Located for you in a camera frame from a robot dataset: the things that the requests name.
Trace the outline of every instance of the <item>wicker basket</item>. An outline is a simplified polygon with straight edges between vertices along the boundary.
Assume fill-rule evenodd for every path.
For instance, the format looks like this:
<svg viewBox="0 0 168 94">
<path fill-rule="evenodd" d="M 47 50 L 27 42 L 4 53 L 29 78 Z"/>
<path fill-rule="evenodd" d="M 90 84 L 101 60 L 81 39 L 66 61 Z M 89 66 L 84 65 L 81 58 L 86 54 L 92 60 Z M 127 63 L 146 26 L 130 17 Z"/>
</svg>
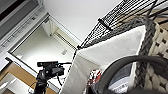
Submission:
<svg viewBox="0 0 168 94">
<path fill-rule="evenodd" d="M 147 30 L 142 43 L 140 55 L 168 58 L 168 31 L 155 23 L 155 31 Z M 168 81 L 165 75 L 157 72 L 148 63 L 137 63 L 134 87 L 168 92 Z"/>
</svg>

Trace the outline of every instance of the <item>light fixture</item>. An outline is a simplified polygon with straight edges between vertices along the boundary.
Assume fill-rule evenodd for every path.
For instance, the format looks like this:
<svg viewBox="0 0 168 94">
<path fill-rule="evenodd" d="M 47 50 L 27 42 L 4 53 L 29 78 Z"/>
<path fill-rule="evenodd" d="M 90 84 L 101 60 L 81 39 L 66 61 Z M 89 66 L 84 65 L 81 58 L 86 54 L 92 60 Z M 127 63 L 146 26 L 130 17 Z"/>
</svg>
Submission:
<svg viewBox="0 0 168 94">
<path fill-rule="evenodd" d="M 7 84 L 8 84 L 8 82 L 3 83 L 3 84 L 0 86 L 0 89 L 2 89 L 2 88 L 4 88 L 4 87 L 6 87 L 6 86 L 7 86 Z"/>
</svg>

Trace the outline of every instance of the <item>white wall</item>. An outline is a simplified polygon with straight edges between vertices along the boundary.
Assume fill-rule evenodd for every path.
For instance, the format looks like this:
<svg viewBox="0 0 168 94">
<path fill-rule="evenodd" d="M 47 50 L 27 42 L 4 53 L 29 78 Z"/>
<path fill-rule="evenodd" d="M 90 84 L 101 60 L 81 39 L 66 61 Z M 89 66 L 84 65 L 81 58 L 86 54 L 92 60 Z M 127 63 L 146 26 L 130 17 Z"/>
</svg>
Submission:
<svg viewBox="0 0 168 94">
<path fill-rule="evenodd" d="M 122 0 L 44 0 L 45 9 L 81 41 Z"/>
<path fill-rule="evenodd" d="M 53 37 L 48 37 L 40 26 L 14 51 L 14 54 L 21 55 L 21 59 L 38 72 L 39 61 L 72 61 L 73 53 L 67 49 L 67 54 L 62 55 L 64 49 L 67 48 Z"/>
</svg>

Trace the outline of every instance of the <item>black wire grid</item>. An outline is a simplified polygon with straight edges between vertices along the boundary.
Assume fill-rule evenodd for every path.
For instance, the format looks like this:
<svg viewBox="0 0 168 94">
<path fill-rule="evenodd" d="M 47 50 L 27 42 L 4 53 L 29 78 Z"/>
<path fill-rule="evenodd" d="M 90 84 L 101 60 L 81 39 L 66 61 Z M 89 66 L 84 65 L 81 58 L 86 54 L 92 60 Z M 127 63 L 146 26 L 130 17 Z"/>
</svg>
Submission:
<svg viewBox="0 0 168 94">
<path fill-rule="evenodd" d="M 134 17 L 145 16 L 154 20 L 159 16 L 168 15 L 167 13 L 164 13 L 168 10 L 167 1 L 168 0 L 123 0 L 105 17 L 98 19 L 97 25 L 84 40 L 80 48 L 87 48 L 101 42 L 101 38 L 107 34 L 112 34 L 111 37 L 121 34 L 122 32 L 118 32 L 117 29 L 120 29 L 120 26 Z M 158 23 L 165 24 L 167 22 L 168 19 L 165 19 Z"/>
</svg>

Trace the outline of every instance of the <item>ceiling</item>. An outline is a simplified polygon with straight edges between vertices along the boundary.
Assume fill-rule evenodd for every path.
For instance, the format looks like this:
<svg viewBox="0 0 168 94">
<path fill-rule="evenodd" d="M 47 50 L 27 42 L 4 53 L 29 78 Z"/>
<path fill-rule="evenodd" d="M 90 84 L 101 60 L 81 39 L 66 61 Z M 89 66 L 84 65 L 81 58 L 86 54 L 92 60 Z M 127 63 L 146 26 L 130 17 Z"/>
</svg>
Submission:
<svg viewBox="0 0 168 94">
<path fill-rule="evenodd" d="M 81 42 L 98 18 L 104 17 L 122 0 L 44 0 L 46 11 Z"/>
</svg>

